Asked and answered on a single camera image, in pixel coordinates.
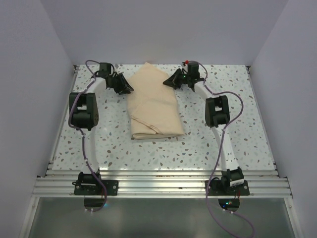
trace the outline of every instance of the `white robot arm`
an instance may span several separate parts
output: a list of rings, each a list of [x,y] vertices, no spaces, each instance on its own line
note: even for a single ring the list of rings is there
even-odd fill
[[[95,134],[99,121],[97,97],[106,88],[113,88],[119,95],[133,91],[123,74],[114,71],[112,64],[100,63],[100,69],[95,72],[94,79],[88,84],[87,90],[72,92],[69,95],[69,125],[82,132],[85,159],[78,180],[72,183],[75,185],[75,195],[99,195],[103,193],[103,187],[110,186],[110,183],[113,183],[114,187],[118,185],[118,181],[101,179],[99,163],[96,158]],[[111,193],[116,195],[116,191],[106,189],[109,195]]]
[[[218,147],[220,147],[223,130],[230,121],[228,98],[226,96],[212,97],[212,94],[204,86],[204,79],[200,78],[198,62],[187,61],[183,63],[183,66],[182,69],[178,69],[163,84],[174,89],[180,88],[182,84],[187,84],[195,93],[198,93],[206,102],[206,124],[211,127]],[[242,186],[245,180],[234,155],[229,130],[226,129],[225,133],[220,154],[221,184],[224,190],[232,190]]]

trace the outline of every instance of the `towel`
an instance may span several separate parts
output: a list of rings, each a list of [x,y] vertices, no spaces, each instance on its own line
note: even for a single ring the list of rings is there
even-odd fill
[[[168,74],[145,63],[127,81],[134,92],[127,95],[127,110],[134,139],[184,135],[174,89],[163,85]]]

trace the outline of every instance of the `terrazzo surface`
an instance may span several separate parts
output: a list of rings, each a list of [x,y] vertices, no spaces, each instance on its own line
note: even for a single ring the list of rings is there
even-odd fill
[[[115,65],[126,78],[131,77],[142,65]],[[159,69],[172,75],[180,65],[160,64]],[[214,92],[233,91],[244,101],[242,116],[229,126],[235,156],[243,170],[274,170],[256,106],[254,95],[244,65],[205,65],[208,85]],[[98,65],[91,65],[93,71]],[[74,91],[83,90],[91,74],[81,65]],[[218,154],[215,137],[205,124],[205,104],[186,85],[175,91],[179,115],[186,135],[153,140],[133,140],[127,114],[126,96],[106,89],[98,98],[99,123],[96,130],[96,153],[101,169],[106,170],[211,170]],[[230,116],[240,111],[240,102],[227,95]],[[80,133],[67,124],[66,113],[53,170],[79,170],[83,165]]]

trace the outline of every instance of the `purple cable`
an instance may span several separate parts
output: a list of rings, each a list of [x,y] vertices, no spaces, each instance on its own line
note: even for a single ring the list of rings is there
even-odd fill
[[[216,164],[215,164],[215,166],[214,166],[214,169],[213,169],[213,171],[212,171],[212,173],[211,173],[211,175],[210,175],[210,177],[209,177],[209,181],[208,181],[208,184],[207,184],[207,189],[206,189],[206,204],[207,204],[207,208],[208,208],[208,210],[209,210],[210,215],[212,216],[212,218],[214,219],[214,221],[215,221],[224,231],[226,231],[227,233],[229,233],[229,234],[232,235],[233,237],[242,238],[242,237],[240,237],[240,236],[238,236],[238,235],[235,235],[235,234],[234,234],[233,232],[231,232],[229,229],[227,229],[226,227],[224,227],[224,226],[221,224],[221,222],[217,219],[217,217],[215,217],[215,215],[214,215],[214,213],[213,213],[213,211],[212,211],[212,209],[211,209],[211,206],[210,206],[210,204],[209,204],[208,191],[209,191],[209,186],[210,186],[210,183],[211,183],[212,176],[213,176],[214,172],[216,171],[217,165],[218,165],[219,160],[220,160],[221,151],[222,151],[222,146],[223,146],[223,140],[224,140],[224,135],[225,135],[225,130],[226,130],[226,128],[227,128],[231,123],[233,123],[235,120],[238,119],[238,117],[240,117],[240,115],[242,114],[243,109],[244,109],[244,104],[243,104],[243,101],[242,101],[241,97],[240,97],[238,94],[234,93],[234,92],[231,92],[231,91],[224,91],[224,92],[220,92],[220,93],[214,93],[214,92],[212,92],[212,90],[206,85],[206,79],[207,79],[207,77],[208,77],[208,71],[207,71],[207,69],[206,69],[201,63],[199,63],[199,62],[197,62],[197,61],[191,60],[191,61],[189,61],[189,62],[196,62],[196,63],[198,63],[201,67],[203,67],[203,69],[205,70],[206,76],[205,76],[205,78],[204,78],[204,87],[207,89],[208,92],[210,92],[212,95],[220,95],[220,94],[229,93],[229,94],[232,94],[232,95],[236,96],[236,97],[240,100],[240,102],[241,102],[241,110],[240,110],[239,114],[238,114],[234,119],[232,119],[231,121],[229,121],[228,124],[226,124],[226,125],[224,126],[224,128],[223,128],[222,135],[221,135],[221,141],[220,141],[219,153],[218,153],[217,161],[216,161]],[[238,213],[236,213],[236,212],[234,212],[233,214],[234,214],[235,216],[237,216],[237,217],[242,218],[243,220],[245,220],[245,221],[251,226],[251,228],[252,228],[252,234],[251,234],[248,238],[253,238],[254,235],[255,235],[255,233],[256,233],[256,230],[255,230],[253,224],[252,224],[246,217],[244,217],[244,216],[242,216],[242,215],[240,215],[240,214],[238,214]]]
[[[96,209],[96,210],[93,210],[93,209],[92,209],[92,212],[98,212],[98,211],[100,211],[100,210],[104,207],[104,205],[105,205],[105,203],[106,203],[106,201],[107,201],[107,199],[106,199],[106,198],[107,198],[107,189],[106,189],[105,185],[103,184],[103,182],[97,177],[97,175],[95,174],[95,172],[94,172],[93,169],[91,168],[91,166],[90,166],[90,164],[89,164],[89,162],[88,162],[88,159],[87,159],[87,157],[86,157],[86,152],[85,152],[85,133],[84,133],[84,131],[83,131],[81,128],[79,128],[79,127],[77,127],[77,126],[73,126],[73,125],[71,124],[71,118],[72,118],[72,116],[73,116],[73,114],[74,114],[74,110],[75,110],[75,107],[76,107],[76,105],[77,105],[77,102],[78,102],[78,99],[79,99],[80,95],[86,93],[87,90],[88,90],[88,89],[96,82],[96,80],[97,80],[95,74],[94,74],[94,73],[92,72],[92,70],[88,67],[88,65],[87,65],[88,62],[94,62],[94,63],[99,63],[99,62],[94,61],[94,60],[87,60],[87,61],[85,62],[85,65],[86,65],[87,69],[89,70],[89,72],[90,72],[90,73],[93,75],[93,77],[94,77],[94,81],[92,81],[91,83],[89,83],[88,86],[87,86],[87,88],[86,88],[84,91],[82,91],[82,92],[80,92],[80,93],[77,94],[77,96],[76,96],[76,98],[75,98],[75,101],[74,101],[74,103],[73,103],[73,105],[72,105],[72,107],[71,107],[71,109],[70,109],[70,112],[69,112],[68,125],[69,125],[71,128],[74,128],[74,129],[80,131],[80,133],[81,133],[81,135],[82,135],[82,150],[83,150],[83,156],[84,156],[85,163],[86,163],[88,169],[90,170],[91,174],[94,176],[94,178],[97,180],[97,182],[101,185],[101,187],[102,187],[103,190],[104,190],[104,193],[105,193],[104,203],[103,203],[102,206],[99,207],[98,209]]]

